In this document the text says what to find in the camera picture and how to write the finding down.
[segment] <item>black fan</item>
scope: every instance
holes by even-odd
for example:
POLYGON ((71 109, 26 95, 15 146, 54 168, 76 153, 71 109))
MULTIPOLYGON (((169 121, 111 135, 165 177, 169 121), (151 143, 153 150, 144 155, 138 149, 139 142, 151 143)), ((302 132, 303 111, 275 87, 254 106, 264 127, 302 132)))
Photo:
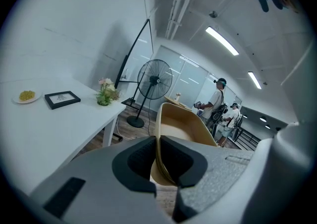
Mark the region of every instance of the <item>black fan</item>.
POLYGON ((155 100, 164 96, 172 84, 172 71, 168 64, 162 60, 154 59, 145 63, 138 74, 138 88, 144 96, 138 115, 131 115, 127 118, 129 125, 141 128, 144 121, 139 118, 145 100, 155 100))

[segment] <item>railing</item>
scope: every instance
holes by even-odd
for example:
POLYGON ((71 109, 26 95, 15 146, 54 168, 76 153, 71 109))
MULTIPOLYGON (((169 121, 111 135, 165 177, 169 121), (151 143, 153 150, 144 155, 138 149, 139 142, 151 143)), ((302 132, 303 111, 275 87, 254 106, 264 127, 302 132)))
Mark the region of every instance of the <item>railing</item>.
POLYGON ((258 137, 254 136, 252 133, 246 131, 243 128, 238 128, 238 134, 234 142, 239 143, 246 150, 255 150, 258 143, 261 141, 258 137))

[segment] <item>black picture frame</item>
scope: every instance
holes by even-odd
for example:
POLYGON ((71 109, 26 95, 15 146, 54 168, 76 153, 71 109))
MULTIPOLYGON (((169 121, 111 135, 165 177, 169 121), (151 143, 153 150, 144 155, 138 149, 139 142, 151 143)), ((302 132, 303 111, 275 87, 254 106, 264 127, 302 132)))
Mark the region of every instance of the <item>black picture frame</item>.
POLYGON ((55 110, 57 108, 66 106, 66 105, 70 105, 73 103, 78 103, 80 102, 80 98, 78 96, 76 96, 75 94, 73 94, 71 91, 65 91, 65 92, 58 92, 58 93, 52 93, 52 94, 48 94, 48 95, 44 95, 44 98, 46 100, 46 102, 49 104, 50 108, 52 110, 55 110), (68 100, 68 101, 64 101, 64 102, 59 102, 59 103, 53 103, 52 100, 50 99, 50 96, 55 96, 55 95, 64 95, 64 94, 70 94, 71 96, 74 97, 74 99, 72 100, 68 100))

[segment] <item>white t-shirt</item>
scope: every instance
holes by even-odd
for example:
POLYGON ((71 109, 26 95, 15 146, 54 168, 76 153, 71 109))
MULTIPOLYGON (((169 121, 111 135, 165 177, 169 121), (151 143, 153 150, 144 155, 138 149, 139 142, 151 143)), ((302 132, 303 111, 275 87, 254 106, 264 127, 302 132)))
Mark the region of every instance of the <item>white t-shirt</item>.
POLYGON ((219 108, 219 106, 223 103, 222 99, 222 90, 217 89, 214 94, 212 95, 211 99, 209 100, 209 103, 213 104, 212 107, 204 108, 204 111, 202 113, 202 117, 209 119, 211 116, 211 113, 219 108))
POLYGON ((230 115, 228 117, 231 117, 232 120, 230 123, 227 125, 228 128, 233 128, 234 127, 234 122, 239 116, 239 109, 232 110, 230 115))

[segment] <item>shorts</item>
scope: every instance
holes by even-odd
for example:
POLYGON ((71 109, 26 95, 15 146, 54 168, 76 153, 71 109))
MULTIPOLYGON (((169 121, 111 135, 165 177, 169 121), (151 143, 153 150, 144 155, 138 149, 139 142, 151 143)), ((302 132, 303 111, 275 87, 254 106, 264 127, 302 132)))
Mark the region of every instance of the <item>shorts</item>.
POLYGON ((207 125, 209 119, 204 118, 204 117, 202 117, 202 116, 200 116, 199 118, 203 121, 203 123, 204 123, 205 125, 207 125))
POLYGON ((225 137, 225 138, 229 137, 229 135, 232 132, 232 130, 233 130, 233 128, 225 127, 223 129, 222 136, 225 137))

